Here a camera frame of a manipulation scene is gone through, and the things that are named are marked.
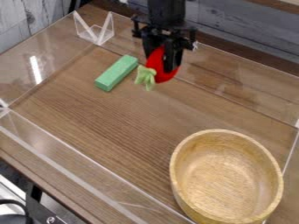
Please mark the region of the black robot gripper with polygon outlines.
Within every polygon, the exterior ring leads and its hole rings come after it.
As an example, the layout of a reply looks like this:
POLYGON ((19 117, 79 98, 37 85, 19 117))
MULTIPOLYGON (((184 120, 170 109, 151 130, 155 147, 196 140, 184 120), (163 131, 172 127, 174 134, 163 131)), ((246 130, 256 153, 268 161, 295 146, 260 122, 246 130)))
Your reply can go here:
POLYGON ((144 55, 163 45, 163 71, 182 64, 183 48, 196 48, 196 28, 186 22, 187 0, 147 0, 147 14, 135 14, 132 35, 143 40, 144 55))

